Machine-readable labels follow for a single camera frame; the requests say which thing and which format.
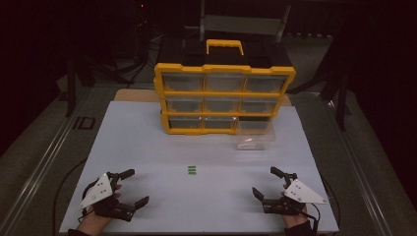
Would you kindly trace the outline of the clear plastic drawer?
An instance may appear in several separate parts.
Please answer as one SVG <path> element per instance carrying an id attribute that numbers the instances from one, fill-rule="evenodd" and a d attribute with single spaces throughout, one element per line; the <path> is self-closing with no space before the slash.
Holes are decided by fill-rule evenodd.
<path id="1" fill-rule="evenodd" d="M 275 142 L 270 121 L 239 121 L 236 128 L 236 146 L 241 150 L 264 150 Z"/>

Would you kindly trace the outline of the metal floor rail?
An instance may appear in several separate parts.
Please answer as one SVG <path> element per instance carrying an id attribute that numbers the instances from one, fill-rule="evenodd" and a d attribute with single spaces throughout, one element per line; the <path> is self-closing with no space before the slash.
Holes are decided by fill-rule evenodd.
<path id="1" fill-rule="evenodd" d="M 387 225 L 386 218 L 380 208 L 378 199 L 372 190 L 372 187 L 365 175 L 364 170 L 358 160 L 358 157 L 350 143 L 346 133 L 341 130 L 337 122 L 335 121 L 336 108 L 332 101 L 325 101 L 324 106 L 330 118 L 332 118 L 332 124 L 335 126 L 338 136 L 341 138 L 344 149 L 347 152 L 347 159 L 353 174 L 353 178 L 358 186 L 360 195 L 364 201 L 367 212 L 371 217 L 376 231 L 379 236 L 392 236 L 391 230 Z"/>
<path id="2" fill-rule="evenodd" d="M 54 100 L 0 158 L 0 236 L 12 236 L 70 132 L 91 88 L 76 93 L 73 112 Z"/>

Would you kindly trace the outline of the person's left hand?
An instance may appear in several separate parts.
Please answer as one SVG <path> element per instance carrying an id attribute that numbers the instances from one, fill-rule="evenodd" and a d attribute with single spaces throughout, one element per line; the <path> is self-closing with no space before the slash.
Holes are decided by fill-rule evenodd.
<path id="1" fill-rule="evenodd" d="M 93 206 L 91 206 L 88 214 L 82 219 L 76 231 L 83 236 L 99 236 L 111 221 L 112 218 L 110 217 L 97 215 Z"/>

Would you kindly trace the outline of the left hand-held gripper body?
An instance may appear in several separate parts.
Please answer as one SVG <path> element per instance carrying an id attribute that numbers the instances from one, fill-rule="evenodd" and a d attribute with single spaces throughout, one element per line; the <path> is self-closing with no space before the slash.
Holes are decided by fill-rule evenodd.
<path id="1" fill-rule="evenodd" d="M 130 221 L 136 212 L 133 206 L 121 204 L 114 196 L 118 184 L 118 173 L 106 172 L 88 184 L 82 196 L 80 209 L 82 216 L 88 214 L 90 207 L 97 215 Z"/>

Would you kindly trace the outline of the group of clear cabinet drawers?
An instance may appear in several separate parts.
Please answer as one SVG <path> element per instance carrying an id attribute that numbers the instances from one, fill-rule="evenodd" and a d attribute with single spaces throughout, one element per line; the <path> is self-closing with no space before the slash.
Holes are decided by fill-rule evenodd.
<path id="1" fill-rule="evenodd" d="M 169 132 L 233 133 L 239 121 L 270 121 L 277 98 L 196 96 L 197 92 L 284 93 L 286 75 L 164 73 L 162 120 Z"/>

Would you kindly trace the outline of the yellow black organizer cabinet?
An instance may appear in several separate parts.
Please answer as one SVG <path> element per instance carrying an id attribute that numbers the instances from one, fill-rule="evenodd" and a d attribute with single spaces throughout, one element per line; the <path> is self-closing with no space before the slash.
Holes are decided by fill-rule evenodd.
<path id="1" fill-rule="evenodd" d="M 165 38 L 154 67 L 168 134 L 265 134 L 296 71 L 279 43 Z"/>

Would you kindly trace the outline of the grey metal shelf stand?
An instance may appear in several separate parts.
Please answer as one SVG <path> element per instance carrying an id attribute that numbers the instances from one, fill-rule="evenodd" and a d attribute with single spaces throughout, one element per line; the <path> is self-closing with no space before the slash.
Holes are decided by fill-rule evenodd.
<path id="1" fill-rule="evenodd" d="M 291 10 L 285 5 L 281 16 L 273 18 L 252 18 L 237 16 L 221 16 L 206 12 L 206 0 L 201 0 L 199 39 L 205 40 L 208 31 L 241 34 L 267 35 L 276 42 L 281 42 L 287 19 Z"/>

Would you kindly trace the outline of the person's right hand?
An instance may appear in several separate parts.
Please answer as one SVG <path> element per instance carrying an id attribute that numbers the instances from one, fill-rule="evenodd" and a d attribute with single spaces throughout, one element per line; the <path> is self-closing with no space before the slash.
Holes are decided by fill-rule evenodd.
<path id="1" fill-rule="evenodd" d="M 308 221 L 308 217 L 302 213 L 298 213 L 297 215 L 284 215 L 282 219 L 286 229 L 301 225 Z"/>

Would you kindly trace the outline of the black stand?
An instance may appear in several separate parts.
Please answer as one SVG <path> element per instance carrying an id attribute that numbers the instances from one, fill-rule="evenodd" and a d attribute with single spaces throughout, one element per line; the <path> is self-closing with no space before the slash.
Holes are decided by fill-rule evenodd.
<path id="1" fill-rule="evenodd" d="M 336 117 L 335 121 L 341 131 L 345 130 L 344 116 L 346 108 L 346 96 L 348 87 L 348 69 L 340 67 L 327 74 L 327 82 L 321 91 L 321 97 L 324 100 L 332 100 L 337 94 Z"/>
<path id="2" fill-rule="evenodd" d="M 70 117 L 77 104 L 77 83 L 86 85 L 85 63 L 80 57 L 73 56 L 67 60 L 67 113 Z"/>

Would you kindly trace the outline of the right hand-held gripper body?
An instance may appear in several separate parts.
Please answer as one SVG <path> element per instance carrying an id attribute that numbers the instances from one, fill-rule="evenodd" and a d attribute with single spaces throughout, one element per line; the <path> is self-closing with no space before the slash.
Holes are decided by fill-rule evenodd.
<path id="1" fill-rule="evenodd" d="M 284 191 L 279 199 L 266 199 L 261 203 L 264 213 L 297 215 L 303 212 L 306 204 L 325 205 L 328 201 L 302 183 L 296 173 L 287 173 L 283 185 Z"/>

